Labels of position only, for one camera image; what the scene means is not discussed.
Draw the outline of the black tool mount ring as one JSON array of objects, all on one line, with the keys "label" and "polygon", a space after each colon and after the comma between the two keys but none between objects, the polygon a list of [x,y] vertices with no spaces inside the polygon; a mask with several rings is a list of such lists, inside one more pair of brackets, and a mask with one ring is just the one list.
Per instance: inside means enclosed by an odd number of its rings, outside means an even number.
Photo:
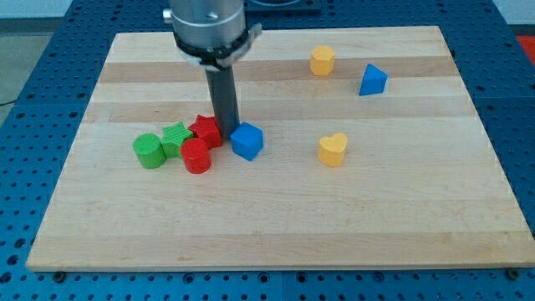
[{"label": "black tool mount ring", "polygon": [[207,70],[222,70],[232,66],[252,47],[253,41],[262,33],[262,24],[256,23],[245,29],[240,36],[219,47],[197,47],[182,41],[173,33],[181,57],[194,66]]}]

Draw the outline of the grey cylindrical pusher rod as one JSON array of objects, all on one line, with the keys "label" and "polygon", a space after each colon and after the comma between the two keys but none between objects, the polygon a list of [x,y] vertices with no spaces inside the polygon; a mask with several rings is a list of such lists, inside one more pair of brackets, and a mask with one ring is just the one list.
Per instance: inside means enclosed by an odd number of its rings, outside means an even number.
[{"label": "grey cylindrical pusher rod", "polygon": [[206,71],[212,108],[223,140],[229,140],[240,125],[237,94],[232,66]]}]

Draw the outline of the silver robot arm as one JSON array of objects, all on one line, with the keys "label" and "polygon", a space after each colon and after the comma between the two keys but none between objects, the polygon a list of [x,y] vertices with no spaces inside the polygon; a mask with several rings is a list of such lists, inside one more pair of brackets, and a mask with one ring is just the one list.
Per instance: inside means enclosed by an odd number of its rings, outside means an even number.
[{"label": "silver robot arm", "polygon": [[170,0],[163,11],[184,60],[205,70],[222,138],[240,125],[232,66],[252,47],[262,25],[247,26],[243,0]]}]

